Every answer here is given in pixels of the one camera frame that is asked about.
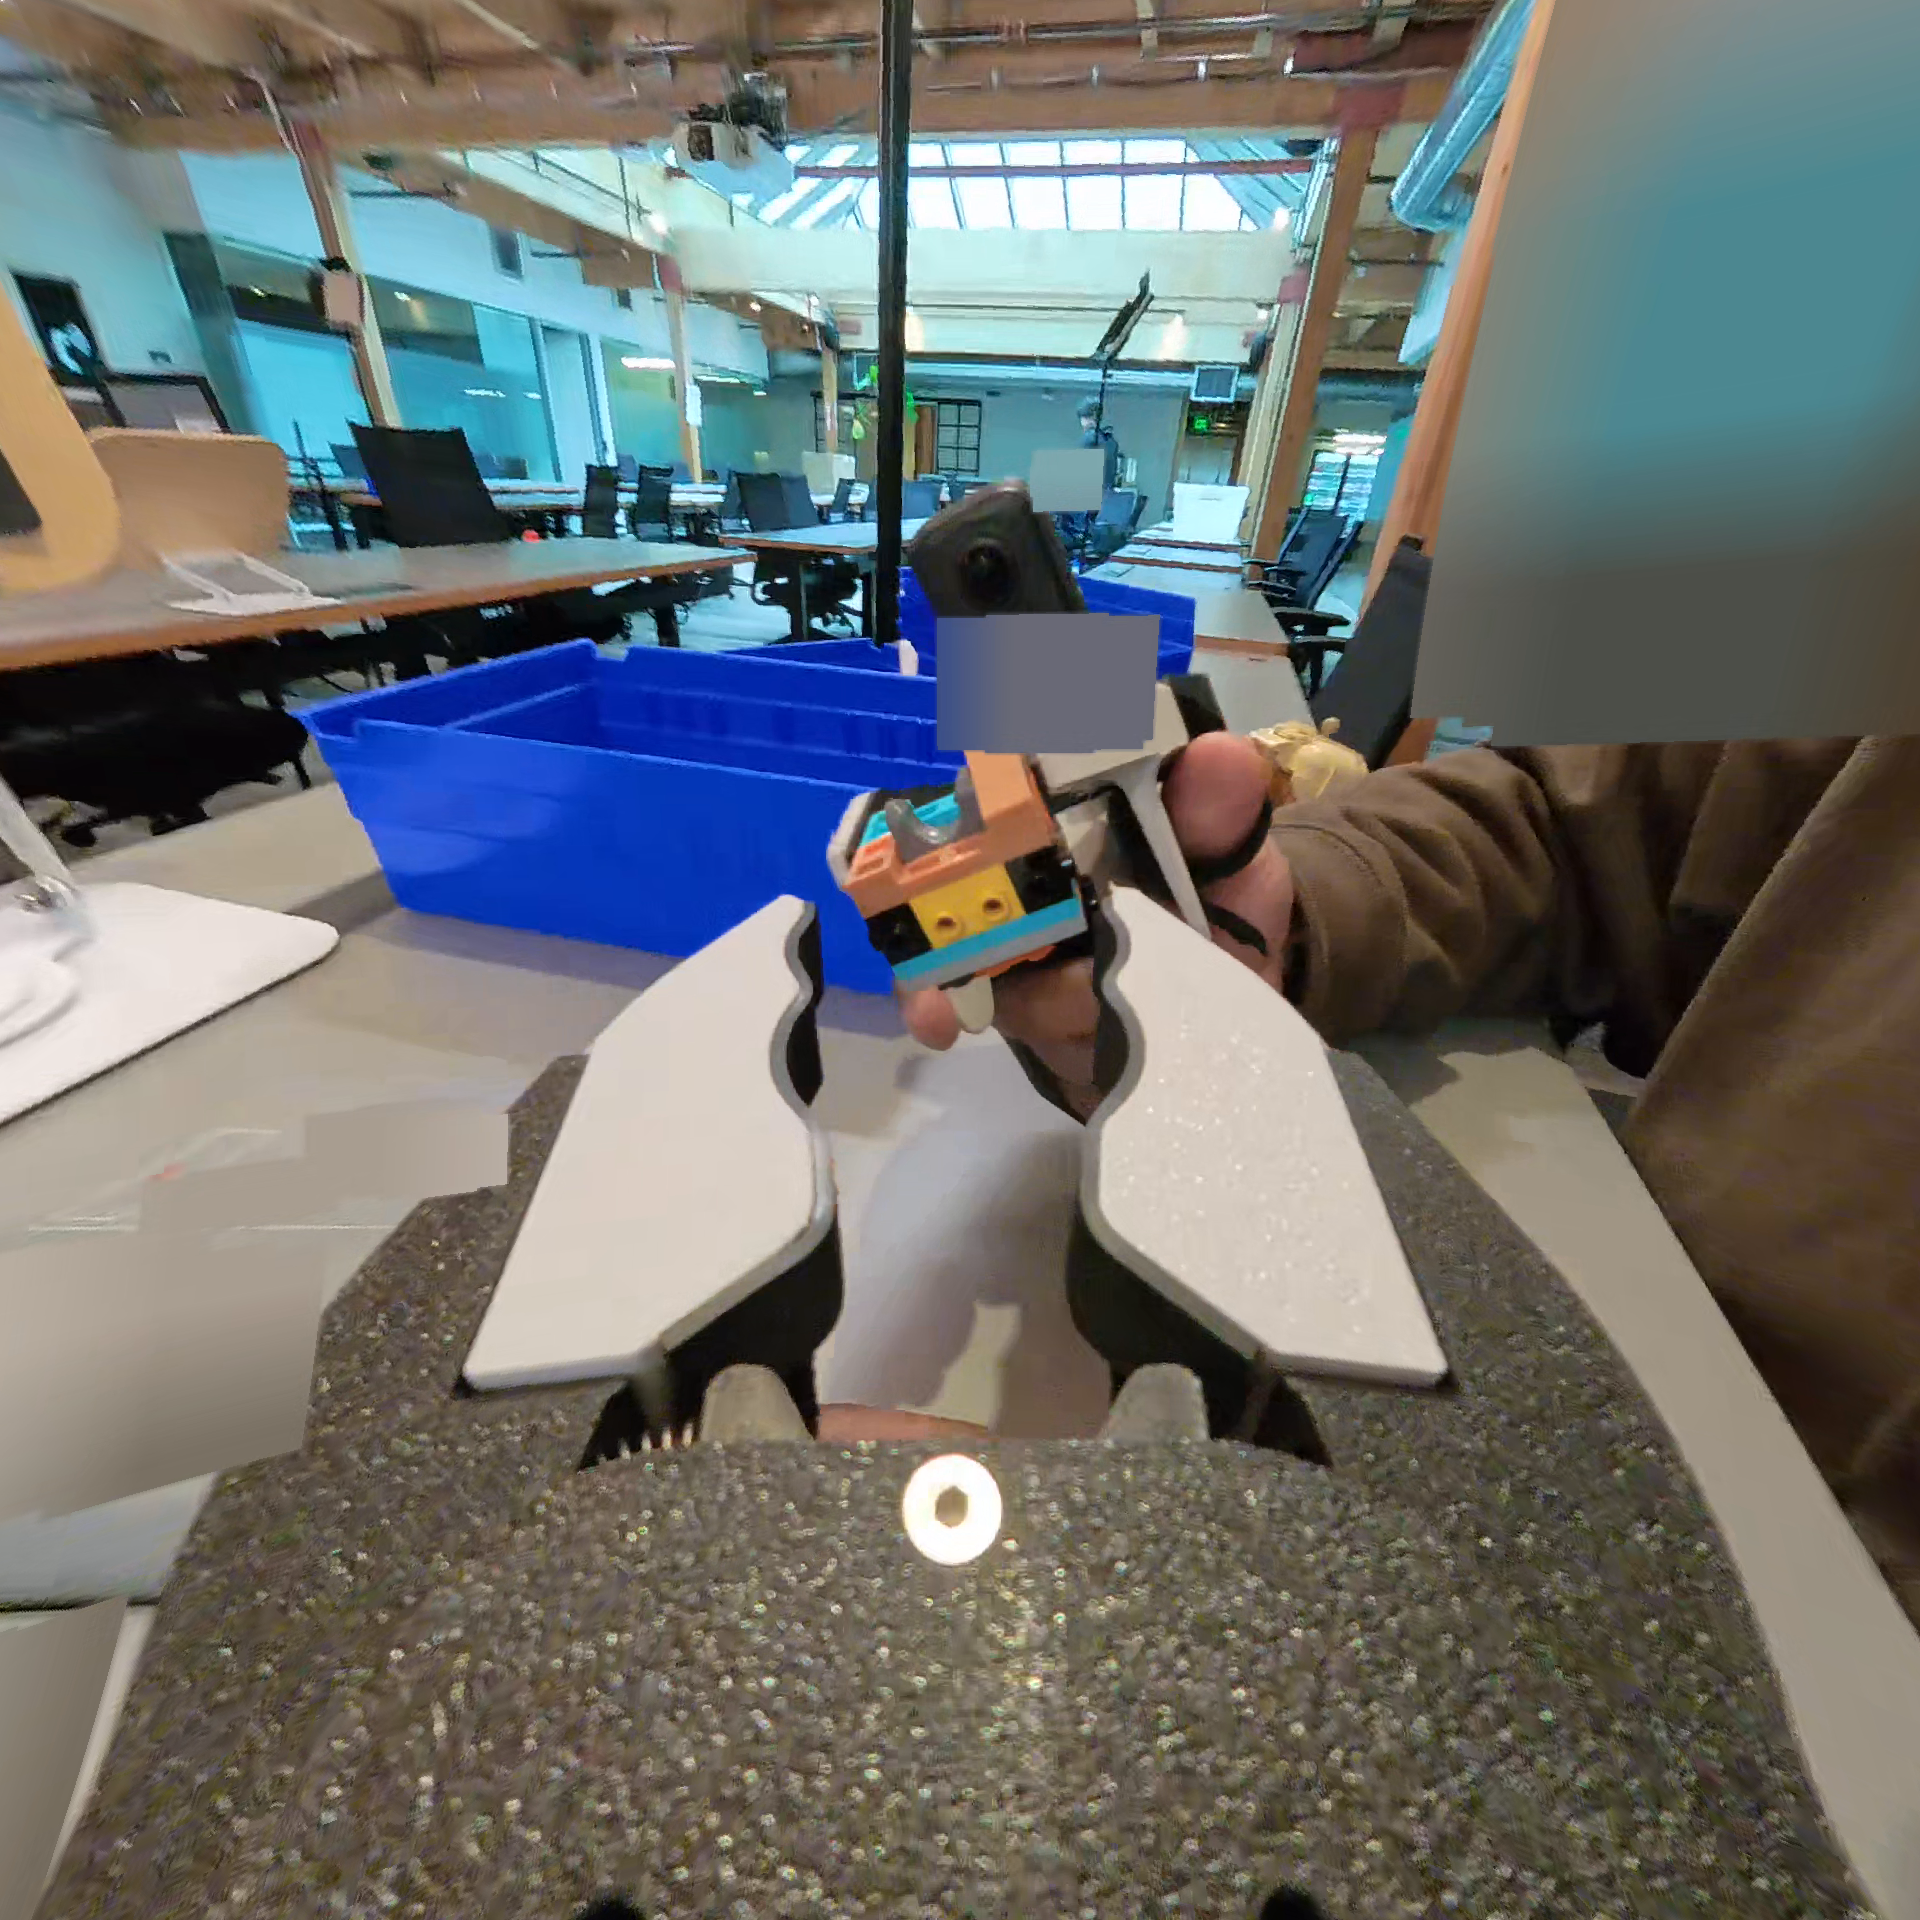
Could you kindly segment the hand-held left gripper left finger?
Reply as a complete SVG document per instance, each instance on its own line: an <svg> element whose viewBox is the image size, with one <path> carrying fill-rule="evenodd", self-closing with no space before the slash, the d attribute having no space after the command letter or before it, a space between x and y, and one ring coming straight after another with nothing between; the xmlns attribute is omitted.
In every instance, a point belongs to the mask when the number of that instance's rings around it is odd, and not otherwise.
<svg viewBox="0 0 1920 1920"><path fill-rule="evenodd" d="M593 1039L463 1361L478 1395L628 1380L823 1252L813 906L776 897Z"/></svg>

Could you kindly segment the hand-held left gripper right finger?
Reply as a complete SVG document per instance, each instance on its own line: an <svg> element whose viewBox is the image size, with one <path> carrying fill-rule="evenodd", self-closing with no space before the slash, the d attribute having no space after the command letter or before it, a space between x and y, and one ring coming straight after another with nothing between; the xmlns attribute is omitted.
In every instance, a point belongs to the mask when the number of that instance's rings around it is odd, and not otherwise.
<svg viewBox="0 0 1920 1920"><path fill-rule="evenodd" d="M1110 895L1101 930L1120 1070L1084 1152L1094 1246L1236 1355L1441 1384L1448 1361L1310 1024L1143 895Z"/></svg>

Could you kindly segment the multicoloured toy brick model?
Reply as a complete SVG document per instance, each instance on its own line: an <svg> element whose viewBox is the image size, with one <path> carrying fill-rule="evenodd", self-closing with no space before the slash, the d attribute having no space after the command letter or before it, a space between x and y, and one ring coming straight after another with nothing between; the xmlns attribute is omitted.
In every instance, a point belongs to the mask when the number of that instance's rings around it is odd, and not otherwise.
<svg viewBox="0 0 1920 1920"><path fill-rule="evenodd" d="M1114 753L968 753L948 783L878 786L837 883L900 992L966 996L1022 963L1092 950Z"/></svg>

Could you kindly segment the person's right forearm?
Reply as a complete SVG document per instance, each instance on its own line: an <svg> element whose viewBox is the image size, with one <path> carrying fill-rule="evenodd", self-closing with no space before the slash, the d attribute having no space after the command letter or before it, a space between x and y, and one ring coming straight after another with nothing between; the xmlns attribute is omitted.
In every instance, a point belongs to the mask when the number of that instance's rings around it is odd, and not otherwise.
<svg viewBox="0 0 1920 1920"><path fill-rule="evenodd" d="M1642 1072L1854 751L1468 751L1285 807L1281 990L1335 1044L1546 1018Z"/></svg>

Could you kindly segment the wood-edged long desk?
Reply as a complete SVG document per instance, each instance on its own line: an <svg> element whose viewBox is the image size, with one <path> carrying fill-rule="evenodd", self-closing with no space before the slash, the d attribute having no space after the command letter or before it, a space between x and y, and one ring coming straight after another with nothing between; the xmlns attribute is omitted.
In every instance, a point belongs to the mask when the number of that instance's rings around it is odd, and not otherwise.
<svg viewBox="0 0 1920 1920"><path fill-rule="evenodd" d="M118 568L92 584L9 593L1 667L71 665L208 649L231 641L317 631L368 618L492 608L592 586L660 584L728 572L746 553L688 542L568 537L557 542L438 544L288 553L266 566L263 593L217 595L206 563Z"/></svg>

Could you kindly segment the person's right hand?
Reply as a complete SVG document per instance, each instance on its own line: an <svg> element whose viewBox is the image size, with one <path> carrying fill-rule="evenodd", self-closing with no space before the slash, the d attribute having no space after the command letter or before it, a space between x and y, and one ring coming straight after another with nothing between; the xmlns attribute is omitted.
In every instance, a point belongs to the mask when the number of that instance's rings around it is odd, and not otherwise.
<svg viewBox="0 0 1920 1920"><path fill-rule="evenodd" d="M1161 798L1214 946L1281 992L1295 899L1270 834L1266 779L1247 738L1214 732L1168 761ZM1087 1120L1110 1086L1096 1070L1090 950L1072 945L1009 968L991 990L991 1024L1029 1083L1056 1111Z"/></svg>

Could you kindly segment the blue plastic bin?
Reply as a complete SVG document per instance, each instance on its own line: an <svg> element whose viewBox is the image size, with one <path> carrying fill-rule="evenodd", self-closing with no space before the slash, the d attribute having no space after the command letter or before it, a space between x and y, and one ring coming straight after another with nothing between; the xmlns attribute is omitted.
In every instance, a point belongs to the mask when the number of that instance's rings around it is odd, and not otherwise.
<svg viewBox="0 0 1920 1920"><path fill-rule="evenodd" d="M728 655L588 641L303 712L397 906L688 955L776 897L823 979L892 976L828 871L854 796L948 784L936 689L869 641Z"/></svg>
<svg viewBox="0 0 1920 1920"><path fill-rule="evenodd" d="M1101 580L1092 574L1077 579L1084 603L1090 614L1152 618L1158 624L1158 678L1181 678L1193 659L1193 599L1178 593L1161 593L1127 584ZM918 674L936 674L936 615L932 614L918 579L900 569L898 580L898 641L910 644L918 662Z"/></svg>

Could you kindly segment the black light stand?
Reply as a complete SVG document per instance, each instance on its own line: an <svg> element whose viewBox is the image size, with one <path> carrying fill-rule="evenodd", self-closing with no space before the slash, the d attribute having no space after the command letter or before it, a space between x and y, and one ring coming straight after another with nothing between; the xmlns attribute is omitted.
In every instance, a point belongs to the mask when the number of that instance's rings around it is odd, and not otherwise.
<svg viewBox="0 0 1920 1920"><path fill-rule="evenodd" d="M1105 414L1105 396L1110 387L1110 376L1114 363L1124 356L1124 351L1145 318L1145 312L1152 306L1152 279L1150 273L1143 273L1134 296L1124 303L1124 306L1112 316L1110 324L1101 332L1094 345L1094 367L1096 367L1096 392L1094 392L1094 414L1092 414L1092 430L1103 435L1103 414Z"/></svg>

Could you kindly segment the black stand pole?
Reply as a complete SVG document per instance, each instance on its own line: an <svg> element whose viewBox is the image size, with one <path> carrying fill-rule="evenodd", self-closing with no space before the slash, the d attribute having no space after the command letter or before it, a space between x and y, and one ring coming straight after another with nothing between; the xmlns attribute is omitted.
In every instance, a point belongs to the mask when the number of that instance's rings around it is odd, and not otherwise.
<svg viewBox="0 0 1920 1920"><path fill-rule="evenodd" d="M914 19L910 2L880 4L878 121L878 505L870 579L873 638L900 638L905 546L905 284Z"/></svg>

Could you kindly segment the black mesh chair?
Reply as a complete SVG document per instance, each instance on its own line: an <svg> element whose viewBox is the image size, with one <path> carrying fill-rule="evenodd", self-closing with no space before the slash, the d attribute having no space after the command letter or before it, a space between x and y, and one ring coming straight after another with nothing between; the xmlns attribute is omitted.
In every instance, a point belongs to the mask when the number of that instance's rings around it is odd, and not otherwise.
<svg viewBox="0 0 1920 1920"><path fill-rule="evenodd" d="M1388 767L1409 722L1430 577L1422 542L1401 539L1345 647L1306 699L1311 721L1337 722L1335 743L1370 771Z"/></svg>

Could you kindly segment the white flat pad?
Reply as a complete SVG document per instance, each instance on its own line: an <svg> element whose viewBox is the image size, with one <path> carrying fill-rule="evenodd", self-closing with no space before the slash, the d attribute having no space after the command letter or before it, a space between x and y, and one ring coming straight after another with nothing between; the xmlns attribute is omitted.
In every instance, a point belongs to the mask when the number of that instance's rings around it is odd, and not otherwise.
<svg viewBox="0 0 1920 1920"><path fill-rule="evenodd" d="M21 890L1 913L1 1120L308 972L336 928L144 883Z"/></svg>

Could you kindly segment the person's brown jacket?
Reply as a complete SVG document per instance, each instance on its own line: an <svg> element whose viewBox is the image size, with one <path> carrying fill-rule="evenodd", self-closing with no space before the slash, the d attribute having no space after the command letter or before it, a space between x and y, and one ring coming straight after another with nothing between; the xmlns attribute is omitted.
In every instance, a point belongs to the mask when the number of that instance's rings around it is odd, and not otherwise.
<svg viewBox="0 0 1920 1920"><path fill-rule="evenodd" d="M1716 753L1664 918L1689 996L1630 1147L1913 1614L1914 736Z"/></svg>

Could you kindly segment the plywood chair back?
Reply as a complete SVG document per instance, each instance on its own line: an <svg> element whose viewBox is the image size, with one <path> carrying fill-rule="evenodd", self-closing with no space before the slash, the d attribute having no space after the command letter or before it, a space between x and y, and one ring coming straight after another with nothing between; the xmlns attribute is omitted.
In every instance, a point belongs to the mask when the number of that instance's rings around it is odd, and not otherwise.
<svg viewBox="0 0 1920 1920"><path fill-rule="evenodd" d="M288 546L289 473L270 439L95 428L86 443L112 482L121 569Z"/></svg>

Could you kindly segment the rounded plywood panel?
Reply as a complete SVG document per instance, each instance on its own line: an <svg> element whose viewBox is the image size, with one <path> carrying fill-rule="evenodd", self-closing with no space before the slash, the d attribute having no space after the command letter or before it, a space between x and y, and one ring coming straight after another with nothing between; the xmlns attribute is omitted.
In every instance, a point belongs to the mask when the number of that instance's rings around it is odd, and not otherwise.
<svg viewBox="0 0 1920 1920"><path fill-rule="evenodd" d="M112 481L6 297L1 454L38 516L33 530L1 537L1 595L55 593L102 579L121 544Z"/></svg>

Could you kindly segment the wooden post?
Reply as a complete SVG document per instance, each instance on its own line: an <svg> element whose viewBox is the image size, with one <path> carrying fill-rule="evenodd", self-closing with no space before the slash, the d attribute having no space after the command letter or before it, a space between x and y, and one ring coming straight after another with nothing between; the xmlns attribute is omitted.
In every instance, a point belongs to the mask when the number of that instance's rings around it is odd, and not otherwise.
<svg viewBox="0 0 1920 1920"><path fill-rule="evenodd" d="M1529 94L1537 76L1552 2L1505 4L1487 28L1487 41L1504 59L1500 111L1487 111L1478 129L1493 130L1493 150L1478 176L1472 215L1453 251L1453 279L1441 323L1430 351L1424 392L1412 417L1398 481L1388 500L1376 553L1359 599L1370 615L1385 577L1412 539L1429 558L1448 491L1455 435L1468 396L1472 360L1480 334L1480 314L1497 257L1504 194L1519 150Z"/></svg>

